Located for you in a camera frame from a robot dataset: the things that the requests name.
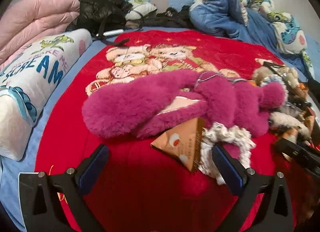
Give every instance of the white fluffy scrunchie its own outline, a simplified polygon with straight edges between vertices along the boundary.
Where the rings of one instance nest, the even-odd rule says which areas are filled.
[[[214,122],[209,130],[204,131],[203,141],[201,142],[200,165],[198,169],[205,175],[217,180],[219,185],[225,184],[224,179],[219,173],[212,160],[212,147],[217,142],[235,144],[240,148],[239,162],[244,168],[250,167],[250,150],[256,146],[251,140],[251,134],[244,128],[233,126],[227,129],[223,124]]]

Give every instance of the paper bag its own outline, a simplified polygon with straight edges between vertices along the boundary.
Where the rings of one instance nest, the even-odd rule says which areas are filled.
[[[191,119],[164,132],[151,143],[151,146],[176,158],[189,171],[196,171],[200,161],[203,128],[202,118]]]

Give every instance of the black strap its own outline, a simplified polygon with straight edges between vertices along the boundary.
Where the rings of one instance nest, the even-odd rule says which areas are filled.
[[[100,25],[100,27],[99,27],[99,32],[98,32],[98,38],[97,38],[97,39],[100,40],[100,41],[102,41],[105,45],[125,46],[124,44],[125,44],[127,41],[129,41],[130,38],[123,39],[123,40],[119,41],[118,43],[116,43],[116,42],[110,42],[110,41],[108,41],[108,40],[106,39],[106,37],[103,36],[104,27],[105,27],[105,25],[106,25],[106,23],[107,23],[107,19],[108,19],[108,17],[106,17],[106,18],[102,21],[102,23],[101,23],[101,25]]]

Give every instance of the blue gripper pad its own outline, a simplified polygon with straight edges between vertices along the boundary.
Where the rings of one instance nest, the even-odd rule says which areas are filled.
[[[225,156],[223,151],[218,146],[214,146],[212,148],[212,159],[224,181],[226,182],[230,192],[233,195],[240,196],[243,191],[243,186],[246,183],[246,176],[241,177],[236,168],[230,162],[230,160],[237,160],[232,158],[228,159],[228,157]]]
[[[97,181],[101,171],[105,167],[109,158],[109,148],[100,145],[89,158],[86,158],[78,166],[77,171],[80,176],[75,177],[80,195],[87,195]]]

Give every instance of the white pillow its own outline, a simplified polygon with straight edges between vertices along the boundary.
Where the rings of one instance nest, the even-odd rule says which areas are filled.
[[[146,16],[147,14],[157,10],[156,6],[144,0],[129,0],[129,3],[132,4],[133,10],[126,14],[125,19],[127,21],[140,19],[141,15]]]
[[[0,73],[0,154],[19,161],[48,98],[92,43],[78,29],[35,41]]]

